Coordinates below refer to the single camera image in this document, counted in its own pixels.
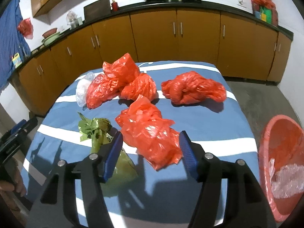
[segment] silver handle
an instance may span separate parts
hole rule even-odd
[[[91,40],[92,40],[93,47],[94,47],[94,49],[95,49],[95,44],[94,44],[93,37],[91,37]]]
[[[44,72],[43,72],[43,69],[42,69],[41,65],[39,65],[39,66],[40,66],[40,68],[41,68],[42,73],[44,74]]]
[[[173,22],[173,34],[174,34],[174,36],[176,35],[176,31],[175,31],[175,22]]]
[[[181,30],[180,34],[183,35],[183,23],[182,22],[180,23],[180,30]]]
[[[67,51],[69,52],[69,55],[72,56],[72,53],[71,53],[69,47],[67,47]]]
[[[97,37],[97,35],[95,35],[95,39],[96,39],[96,42],[97,42],[97,46],[99,47],[99,46],[100,46],[100,44],[99,44],[99,41],[98,41],[98,37]]]
[[[39,69],[38,69],[38,67],[37,67],[37,71],[38,71],[39,75],[41,76],[41,74],[40,74],[40,72],[39,72]]]

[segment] concrete floor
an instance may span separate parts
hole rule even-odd
[[[258,148],[263,128],[275,115],[289,116],[301,125],[288,100],[277,86],[238,81],[227,83],[249,122]]]

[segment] metal screw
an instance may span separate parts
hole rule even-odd
[[[89,158],[90,158],[91,160],[97,159],[97,158],[98,158],[98,154],[91,154],[91,155],[89,156]]]
[[[65,161],[64,160],[59,160],[57,163],[58,166],[64,166],[65,165]]]
[[[242,159],[238,159],[237,160],[237,163],[239,164],[239,165],[245,165],[245,161],[244,160],[242,160]]]
[[[205,153],[205,158],[206,159],[212,159],[213,158],[213,154],[212,153]]]

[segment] kitchen counter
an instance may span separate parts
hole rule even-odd
[[[266,23],[258,18],[255,18],[253,16],[253,14],[238,9],[238,8],[234,8],[231,6],[227,6],[224,4],[220,4],[220,3],[213,3],[213,2],[208,2],[208,1],[195,1],[195,0],[161,0],[161,1],[153,1],[153,2],[141,2],[141,3],[134,3],[134,4],[130,4],[127,6],[122,6],[120,7],[120,10],[117,12],[113,12],[111,14],[105,15],[105,16],[101,16],[98,17],[94,20],[91,21],[84,21],[84,23],[80,26],[78,26],[75,29],[72,30],[67,30],[65,32],[62,33],[62,35],[60,35],[60,37],[58,39],[56,39],[54,42],[52,42],[51,44],[49,44],[48,46],[45,46],[42,49],[39,49],[36,53],[32,54],[29,58],[27,58],[20,66],[18,66],[15,71],[19,71],[23,66],[25,66],[33,57],[38,56],[39,54],[43,53],[45,50],[49,49],[50,47],[52,47],[53,45],[55,45],[56,43],[60,42],[62,39],[64,39],[65,37],[67,37],[68,35],[86,27],[89,26],[95,22],[98,22],[100,20],[104,20],[107,19],[109,17],[113,17],[113,16],[117,16],[123,13],[128,13],[128,12],[134,12],[134,11],[139,11],[139,10],[144,10],[144,9],[150,9],[150,8],[163,8],[163,7],[185,7],[185,8],[201,8],[201,9],[210,9],[210,10],[219,10],[219,11],[224,11],[224,12],[228,12],[228,13],[233,13],[236,15],[240,15],[243,16],[245,18],[251,19],[253,21],[256,21],[276,32],[281,32],[282,34],[284,34],[286,37],[288,37],[289,39],[293,40],[293,32],[283,28],[283,27],[275,27],[269,23]]]

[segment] blue tablecloth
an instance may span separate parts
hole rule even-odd
[[[148,73],[156,83],[159,99],[154,100],[163,118],[172,119],[177,131],[185,130],[192,141],[202,145],[221,160],[235,162],[244,159],[259,180],[257,148],[246,117],[218,69],[202,62],[160,61],[138,63],[142,72]],[[192,106],[174,107],[161,92],[163,81],[194,70],[205,78],[224,85],[227,99],[216,103],[210,99]],[[39,127],[24,161],[22,177],[27,188],[27,198],[34,201],[46,177],[57,164],[81,161],[90,153],[91,141],[80,142],[77,111],[88,118],[105,117],[118,130],[115,117],[131,103],[115,98],[100,107],[89,110],[78,107],[75,90],[80,76],[68,87]],[[156,172],[136,153],[124,145],[136,165],[139,177],[124,186],[117,195],[105,197],[105,203],[115,227],[187,227],[196,205],[201,184],[185,171],[183,161]],[[222,181],[217,223],[223,219],[226,203],[227,181]],[[76,181],[76,202],[81,224],[87,225],[79,181]]]

